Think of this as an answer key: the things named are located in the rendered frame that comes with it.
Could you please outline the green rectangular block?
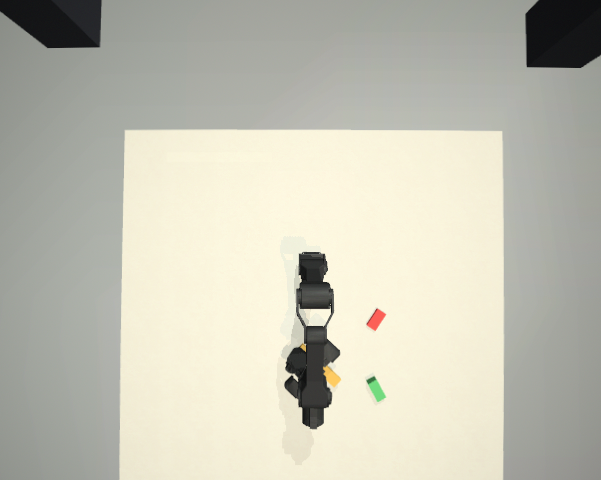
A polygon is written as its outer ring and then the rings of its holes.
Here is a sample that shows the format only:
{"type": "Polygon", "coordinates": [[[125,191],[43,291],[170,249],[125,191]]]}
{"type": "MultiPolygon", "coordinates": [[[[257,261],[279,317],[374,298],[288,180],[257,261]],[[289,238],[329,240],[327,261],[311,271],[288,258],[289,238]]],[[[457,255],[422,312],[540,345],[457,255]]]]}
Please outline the green rectangular block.
{"type": "Polygon", "coordinates": [[[378,402],[387,398],[375,375],[366,381],[378,402]]]}

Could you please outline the red rectangular block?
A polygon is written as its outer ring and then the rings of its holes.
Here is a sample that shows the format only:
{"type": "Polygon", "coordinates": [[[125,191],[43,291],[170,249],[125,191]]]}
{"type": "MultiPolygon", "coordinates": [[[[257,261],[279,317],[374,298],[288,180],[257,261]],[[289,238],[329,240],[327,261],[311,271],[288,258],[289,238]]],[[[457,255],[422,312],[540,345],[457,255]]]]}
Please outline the red rectangular block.
{"type": "Polygon", "coordinates": [[[376,331],[385,316],[386,314],[377,308],[366,325],[376,331]]]}

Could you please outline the yellow bar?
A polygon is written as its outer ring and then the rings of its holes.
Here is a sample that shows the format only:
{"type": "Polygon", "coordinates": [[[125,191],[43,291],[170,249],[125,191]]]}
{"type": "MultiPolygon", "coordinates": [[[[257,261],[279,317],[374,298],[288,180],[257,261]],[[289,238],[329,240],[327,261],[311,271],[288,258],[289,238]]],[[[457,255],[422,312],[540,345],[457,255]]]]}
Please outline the yellow bar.
{"type": "MultiPolygon", "coordinates": [[[[306,346],[302,343],[302,345],[300,346],[305,352],[306,352],[306,346]]],[[[335,387],[339,381],[341,381],[341,378],[334,373],[328,366],[326,368],[324,368],[325,370],[325,376],[327,379],[327,382],[330,383],[333,387],[335,387]]]]}

